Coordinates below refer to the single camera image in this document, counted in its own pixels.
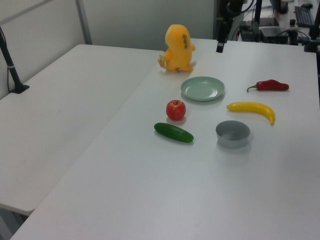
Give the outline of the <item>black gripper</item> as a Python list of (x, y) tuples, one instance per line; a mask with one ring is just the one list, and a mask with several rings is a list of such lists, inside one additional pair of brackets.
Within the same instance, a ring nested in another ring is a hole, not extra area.
[(223, 17), (219, 25), (218, 34), (217, 34), (217, 47), (216, 52), (222, 53), (224, 50), (224, 45), (228, 41), (228, 37), (232, 28), (234, 21), (233, 16)]

